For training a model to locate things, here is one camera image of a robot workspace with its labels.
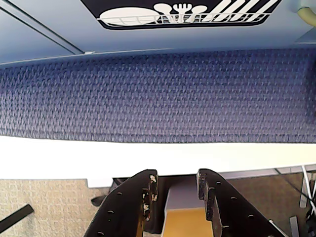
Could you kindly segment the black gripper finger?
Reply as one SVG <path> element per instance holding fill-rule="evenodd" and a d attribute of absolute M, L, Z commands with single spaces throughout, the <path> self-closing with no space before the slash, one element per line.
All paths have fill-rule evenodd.
<path fill-rule="evenodd" d="M 198 198 L 204 201 L 206 220 L 215 237 L 282 237 L 273 226 L 225 178 L 210 169 L 197 173 Z"/>
<path fill-rule="evenodd" d="M 128 178 L 102 201 L 87 237 L 142 237 L 158 199 L 158 172 L 145 169 Z"/>

